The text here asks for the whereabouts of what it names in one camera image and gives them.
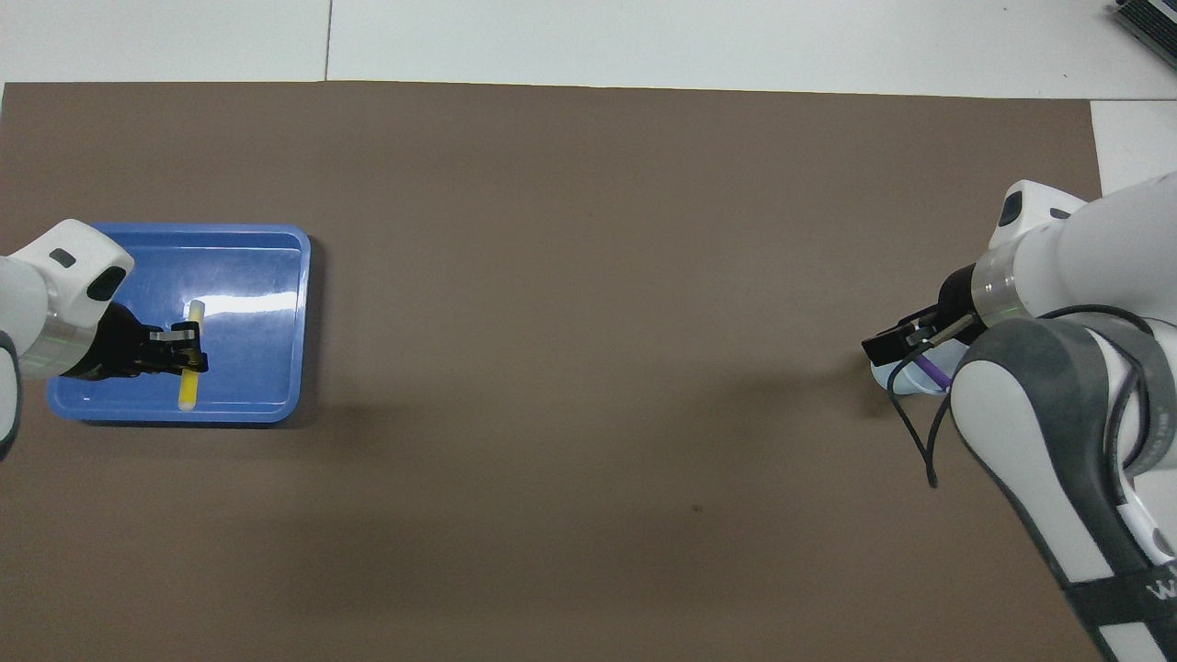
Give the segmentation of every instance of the black cable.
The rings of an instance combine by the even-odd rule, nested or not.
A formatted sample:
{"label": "black cable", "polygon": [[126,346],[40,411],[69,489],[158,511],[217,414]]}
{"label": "black cable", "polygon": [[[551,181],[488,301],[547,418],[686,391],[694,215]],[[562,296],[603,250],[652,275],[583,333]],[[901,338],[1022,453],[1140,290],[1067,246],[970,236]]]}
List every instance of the black cable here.
{"label": "black cable", "polygon": [[1118,317],[1124,322],[1128,322],[1132,326],[1136,326],[1144,333],[1152,336],[1152,327],[1149,326],[1149,323],[1145,322],[1143,317],[1136,315],[1135,312],[1124,310],[1122,307],[1105,306],[1103,304],[1086,304],[1078,306],[1060,307],[1058,310],[1052,310],[1046,315],[1039,315],[1038,319],[1056,319],[1068,315],[1075,315],[1077,312],[1098,312],[1103,315],[1110,315],[1112,317]]}
{"label": "black cable", "polygon": [[[1132,391],[1141,383],[1141,375],[1135,368],[1129,369],[1124,382],[1121,383],[1112,400],[1111,412],[1108,415],[1108,425],[1104,428],[1104,458],[1106,459],[1108,488],[1116,497],[1116,505],[1128,503],[1124,488],[1119,484],[1119,472],[1123,465],[1119,462],[1119,425],[1124,421],[1124,410],[1128,409],[1128,400],[1132,398]],[[1141,419],[1141,430],[1144,430],[1144,419]]]}
{"label": "black cable", "polygon": [[[919,358],[920,356],[923,356],[924,352],[926,352],[930,349],[932,349],[932,344],[931,343],[924,343],[919,347],[916,347],[915,351],[912,351],[906,357],[904,357],[904,359],[900,360],[895,366],[895,370],[891,371],[891,376],[887,377],[887,380],[886,380],[886,396],[887,396],[887,399],[891,400],[891,406],[895,408],[896,413],[899,415],[899,419],[903,421],[904,428],[907,429],[907,433],[911,435],[911,441],[916,444],[916,450],[919,451],[919,457],[923,458],[923,461],[924,461],[924,470],[925,470],[925,472],[927,475],[927,484],[929,484],[929,486],[931,486],[932,489],[936,489],[936,486],[939,484],[939,481],[936,477],[936,470],[932,468],[932,455],[930,452],[930,449],[929,449],[929,446],[925,446],[924,442],[919,438],[919,432],[917,432],[916,431],[916,426],[912,425],[911,418],[907,417],[907,412],[904,411],[903,410],[903,405],[899,404],[899,395],[895,392],[895,382],[896,382],[896,379],[899,378],[899,373],[903,372],[903,370],[905,368],[907,368],[909,365],[911,365],[912,363],[915,363],[915,360],[917,358]],[[937,415],[938,415],[938,418],[943,418],[944,417],[940,412],[937,412]]]}

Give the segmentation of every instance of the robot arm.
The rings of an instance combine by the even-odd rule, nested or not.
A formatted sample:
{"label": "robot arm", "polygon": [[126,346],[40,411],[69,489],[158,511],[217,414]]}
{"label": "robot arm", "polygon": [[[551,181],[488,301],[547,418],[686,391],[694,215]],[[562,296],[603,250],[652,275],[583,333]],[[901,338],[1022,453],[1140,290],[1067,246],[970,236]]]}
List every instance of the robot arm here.
{"label": "robot arm", "polygon": [[1177,468],[1175,252],[1177,173],[1090,204],[1019,181],[989,251],[863,342],[880,383],[953,375],[962,438],[1108,660],[1177,661],[1177,561],[1133,483]]}
{"label": "robot arm", "polygon": [[22,378],[208,370],[197,323],[145,326],[111,300],[132,269],[121,246],[73,219],[0,257],[0,459],[19,428]]}

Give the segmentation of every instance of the blue tray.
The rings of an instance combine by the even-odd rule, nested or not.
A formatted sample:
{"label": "blue tray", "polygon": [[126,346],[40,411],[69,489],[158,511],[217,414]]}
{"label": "blue tray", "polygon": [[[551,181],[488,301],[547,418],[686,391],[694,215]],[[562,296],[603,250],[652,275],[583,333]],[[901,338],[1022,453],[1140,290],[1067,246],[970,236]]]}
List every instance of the blue tray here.
{"label": "blue tray", "polygon": [[114,300],[144,324],[182,322],[205,302],[197,406],[177,405],[180,378],[49,379],[49,408],[78,421],[277,423],[298,405],[311,241],[290,225],[101,223],[135,258]]}

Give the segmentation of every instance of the black strap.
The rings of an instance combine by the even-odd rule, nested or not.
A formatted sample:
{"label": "black strap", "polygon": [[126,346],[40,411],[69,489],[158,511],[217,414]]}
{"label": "black strap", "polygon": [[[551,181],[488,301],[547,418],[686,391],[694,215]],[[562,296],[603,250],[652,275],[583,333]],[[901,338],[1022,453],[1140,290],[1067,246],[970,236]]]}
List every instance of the black strap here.
{"label": "black strap", "polygon": [[1063,589],[1089,628],[1177,616],[1177,561],[1142,572],[1071,584]]}

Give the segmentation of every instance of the brown mat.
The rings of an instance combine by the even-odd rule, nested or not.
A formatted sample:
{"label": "brown mat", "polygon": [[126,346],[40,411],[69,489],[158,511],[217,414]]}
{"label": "brown mat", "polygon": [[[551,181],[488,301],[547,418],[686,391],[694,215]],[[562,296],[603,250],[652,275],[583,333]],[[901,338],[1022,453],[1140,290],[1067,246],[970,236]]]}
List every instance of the brown mat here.
{"label": "brown mat", "polygon": [[1098,196],[1086,102],[8,85],[4,254],[290,223],[317,271],[279,429],[87,426],[32,385],[2,657],[1096,660],[953,435],[925,486],[858,347],[1020,178]]}

